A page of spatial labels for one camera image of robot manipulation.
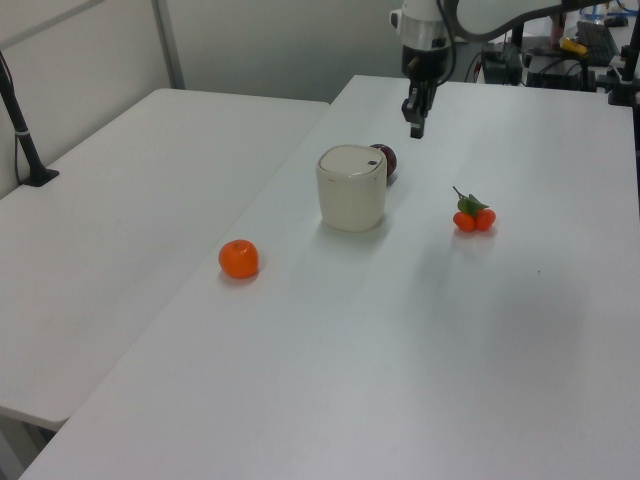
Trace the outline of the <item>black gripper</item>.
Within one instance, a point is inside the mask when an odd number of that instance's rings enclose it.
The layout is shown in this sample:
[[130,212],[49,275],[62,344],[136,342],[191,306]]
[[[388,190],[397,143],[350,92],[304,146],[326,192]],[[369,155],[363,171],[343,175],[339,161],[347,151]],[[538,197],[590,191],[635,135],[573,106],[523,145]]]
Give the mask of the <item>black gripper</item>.
[[402,112],[411,124],[411,137],[421,139],[425,121],[431,110],[438,84],[447,72],[449,48],[429,51],[402,46],[401,71],[414,82],[403,101]]

